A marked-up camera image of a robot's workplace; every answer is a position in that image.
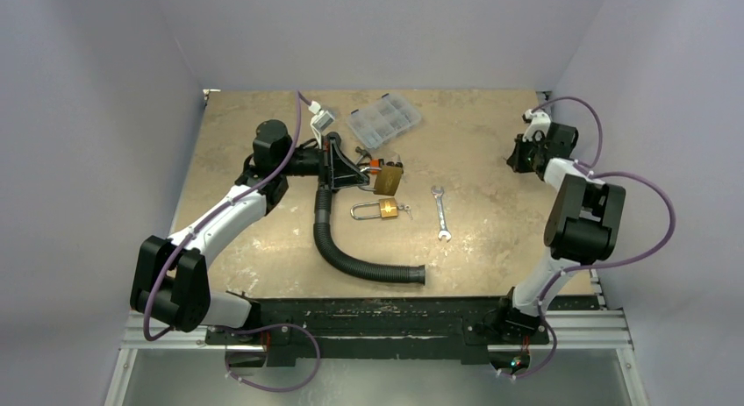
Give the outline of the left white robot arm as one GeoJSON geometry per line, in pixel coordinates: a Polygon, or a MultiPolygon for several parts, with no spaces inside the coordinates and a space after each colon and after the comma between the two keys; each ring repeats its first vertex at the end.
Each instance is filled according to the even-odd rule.
{"type": "Polygon", "coordinates": [[[261,335],[261,320],[244,296],[213,292],[208,269],[247,227],[282,200],[291,176],[316,176],[322,189],[365,186],[368,171],[340,149],[331,132],[318,142],[298,143],[285,123],[257,126],[253,152],[227,194],[199,219],[166,238],[151,236],[139,248],[130,306],[176,331],[200,325],[227,327],[241,344],[261,335]]]}

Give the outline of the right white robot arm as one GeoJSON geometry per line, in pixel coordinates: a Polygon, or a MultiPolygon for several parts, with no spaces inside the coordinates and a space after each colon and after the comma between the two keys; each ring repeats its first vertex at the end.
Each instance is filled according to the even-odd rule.
{"type": "Polygon", "coordinates": [[[506,161],[515,173],[537,174],[556,197],[543,233],[544,255],[510,289],[492,319],[495,335],[505,342],[535,333],[543,313],[580,267],[606,260],[614,251],[626,191],[591,177],[587,167],[572,159],[578,137],[578,130],[568,125],[528,125],[506,161]]]}

